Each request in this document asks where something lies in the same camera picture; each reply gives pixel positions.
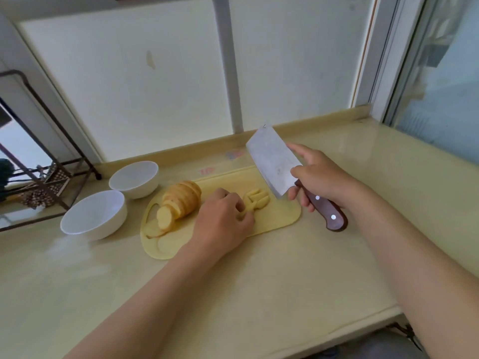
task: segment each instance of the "knife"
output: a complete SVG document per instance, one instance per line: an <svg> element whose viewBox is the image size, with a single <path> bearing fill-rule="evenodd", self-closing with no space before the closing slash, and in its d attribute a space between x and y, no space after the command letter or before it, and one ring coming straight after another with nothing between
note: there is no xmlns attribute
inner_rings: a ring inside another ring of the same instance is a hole
<svg viewBox="0 0 479 359"><path fill-rule="evenodd" d="M264 125L256 131L246 143L246 148L276 198L280 199L292 186L301 187L326 220L327 229L333 232L346 229L348 219L337 204L311 193L291 175L291 169L302 164L271 126Z"/></svg>

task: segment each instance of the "bowl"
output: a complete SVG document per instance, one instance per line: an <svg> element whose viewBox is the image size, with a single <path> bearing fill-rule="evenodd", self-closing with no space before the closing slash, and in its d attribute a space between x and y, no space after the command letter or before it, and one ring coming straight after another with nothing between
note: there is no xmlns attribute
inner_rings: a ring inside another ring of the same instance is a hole
<svg viewBox="0 0 479 359"><path fill-rule="evenodd" d="M106 190L73 205L63 216L60 229L66 234L96 241L115 232L125 219L124 195L116 190Z"/></svg>
<svg viewBox="0 0 479 359"><path fill-rule="evenodd" d="M153 161L140 161L125 166L110 178L109 186L121 191L129 199L151 194L159 184L158 165Z"/></svg>

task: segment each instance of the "brown handle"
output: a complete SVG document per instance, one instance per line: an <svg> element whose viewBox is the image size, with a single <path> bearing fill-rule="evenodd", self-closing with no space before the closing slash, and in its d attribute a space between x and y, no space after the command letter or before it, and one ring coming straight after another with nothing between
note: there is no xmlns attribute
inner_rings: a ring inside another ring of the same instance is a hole
<svg viewBox="0 0 479 359"><path fill-rule="evenodd" d="M342 232L346 229L348 226L348 218L346 218L336 203L311 193L299 180L296 181L296 186L301 187L305 191L311 204L313 204L318 213L326 220L327 229L333 232Z"/></svg>

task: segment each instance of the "cutting board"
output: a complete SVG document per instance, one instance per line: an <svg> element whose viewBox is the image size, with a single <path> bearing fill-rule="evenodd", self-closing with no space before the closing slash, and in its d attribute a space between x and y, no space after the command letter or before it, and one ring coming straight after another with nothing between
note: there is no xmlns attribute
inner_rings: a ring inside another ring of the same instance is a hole
<svg viewBox="0 0 479 359"><path fill-rule="evenodd" d="M296 200L289 201L286 197L276 199L255 166L234 170L195 182L202 190L202 202L219 187L230 192L236 192L241 197L243 197L244 193L254 188L261 188L267 191L271 201L263 209L255 211L256 224L250 236L285 227L294 223L301 216L301 206L299 203ZM141 219L141 244L145 252L155 259L172 258L190 240L198 214L198 210L196 210L189 216L178 219L173 230L160 238L147 238L142 233L143 226L149 219L154 218L155 215L150 213L150 211L159 207L164 193L165 189L162 189L151 199Z"/></svg>

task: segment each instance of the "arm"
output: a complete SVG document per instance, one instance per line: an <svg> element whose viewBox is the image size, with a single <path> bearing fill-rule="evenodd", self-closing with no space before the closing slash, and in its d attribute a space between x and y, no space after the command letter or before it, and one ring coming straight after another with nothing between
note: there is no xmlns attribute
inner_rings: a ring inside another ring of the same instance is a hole
<svg viewBox="0 0 479 359"><path fill-rule="evenodd" d="M254 225L243 201L218 189L201 206L191 240L145 286L88 334L65 359L153 358L201 278Z"/></svg>
<svg viewBox="0 0 479 359"><path fill-rule="evenodd" d="M320 151L289 144L308 166L291 173L312 193L348 209L385 273L405 315L434 359L476 358L479 353L479 279L441 251L368 186ZM314 211L304 192L290 199Z"/></svg>

